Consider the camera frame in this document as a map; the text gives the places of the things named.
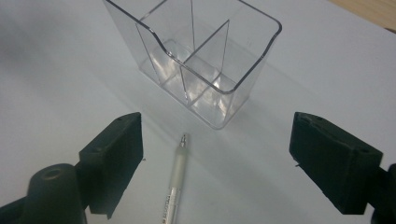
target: pen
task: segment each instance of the pen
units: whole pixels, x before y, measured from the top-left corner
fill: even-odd
[[[175,152],[171,180],[169,183],[169,193],[166,196],[165,208],[163,211],[163,224],[173,224],[175,222],[187,156],[187,135],[183,134],[180,145]]]

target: white table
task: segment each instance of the white table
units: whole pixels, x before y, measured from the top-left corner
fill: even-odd
[[[178,223],[369,223],[342,216],[289,154],[295,111],[316,114],[396,162],[396,35],[328,1],[249,1],[279,19],[249,100],[221,131],[141,75],[101,1],[0,1],[0,205],[29,178],[140,111],[142,161],[113,218],[160,223],[174,150],[191,135]]]

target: wooden surface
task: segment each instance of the wooden surface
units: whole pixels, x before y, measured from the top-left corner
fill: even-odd
[[[330,0],[364,19],[396,30],[396,0]]]

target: clear plastic pen holder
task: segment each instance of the clear plastic pen holder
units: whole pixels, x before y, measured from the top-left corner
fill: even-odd
[[[139,69],[214,129],[246,101],[281,31],[239,0],[104,0]]]

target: desk organizer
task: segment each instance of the desk organizer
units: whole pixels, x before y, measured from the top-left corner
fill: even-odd
[[[240,0],[104,2],[139,69],[214,129],[246,101],[281,31]]]

